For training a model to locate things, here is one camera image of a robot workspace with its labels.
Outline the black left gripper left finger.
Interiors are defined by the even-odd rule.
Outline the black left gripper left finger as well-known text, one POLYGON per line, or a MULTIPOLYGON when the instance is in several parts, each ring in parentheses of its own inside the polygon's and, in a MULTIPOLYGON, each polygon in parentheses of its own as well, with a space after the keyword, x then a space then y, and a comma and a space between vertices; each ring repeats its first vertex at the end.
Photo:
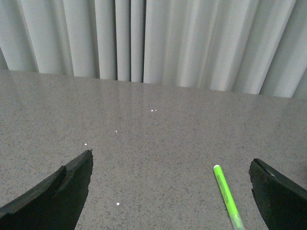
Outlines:
POLYGON ((86 150, 0 208, 2 230, 73 230, 89 193, 93 154, 86 150))

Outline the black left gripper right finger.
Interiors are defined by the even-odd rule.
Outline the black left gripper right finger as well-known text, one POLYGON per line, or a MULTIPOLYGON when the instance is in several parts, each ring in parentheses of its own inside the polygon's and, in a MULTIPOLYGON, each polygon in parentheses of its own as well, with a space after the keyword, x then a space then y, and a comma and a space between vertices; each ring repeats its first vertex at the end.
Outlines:
POLYGON ((254 159, 249 168, 252 194, 270 230, 307 228, 307 191, 270 165, 254 159))

